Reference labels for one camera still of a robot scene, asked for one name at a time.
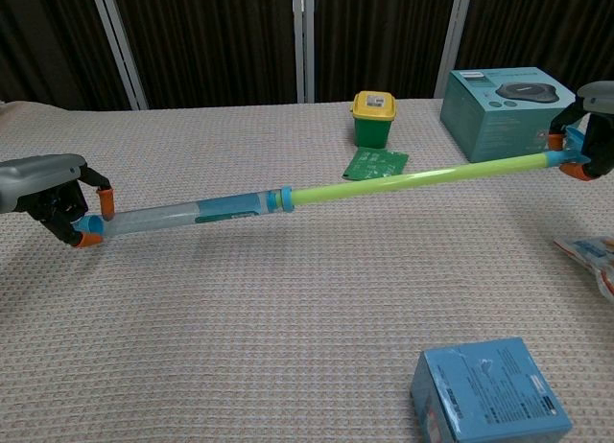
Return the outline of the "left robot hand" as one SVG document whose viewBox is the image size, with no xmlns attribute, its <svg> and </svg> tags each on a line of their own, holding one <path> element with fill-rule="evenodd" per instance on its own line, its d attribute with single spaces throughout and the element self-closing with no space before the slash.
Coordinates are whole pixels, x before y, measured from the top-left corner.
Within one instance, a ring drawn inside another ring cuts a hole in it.
<svg viewBox="0 0 614 443">
<path fill-rule="evenodd" d="M 110 181 L 74 153 L 45 154 L 1 163 L 1 212 L 26 213 L 56 238 L 73 247 L 97 245 L 100 232 L 81 232 L 74 223 L 88 211 L 81 185 L 96 189 L 102 217 L 115 216 Z"/>
</svg>

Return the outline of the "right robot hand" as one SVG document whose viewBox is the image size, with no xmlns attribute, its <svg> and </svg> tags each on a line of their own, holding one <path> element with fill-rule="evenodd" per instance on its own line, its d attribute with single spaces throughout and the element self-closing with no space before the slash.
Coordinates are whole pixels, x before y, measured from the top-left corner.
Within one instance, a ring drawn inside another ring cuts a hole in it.
<svg viewBox="0 0 614 443">
<path fill-rule="evenodd" d="M 590 82 L 578 89 L 575 100 L 551 121 L 548 134 L 550 151 L 564 150 L 567 128 L 589 115 L 579 156 L 559 164 L 570 177 L 591 181 L 613 170 L 613 81 Z"/>
</svg>

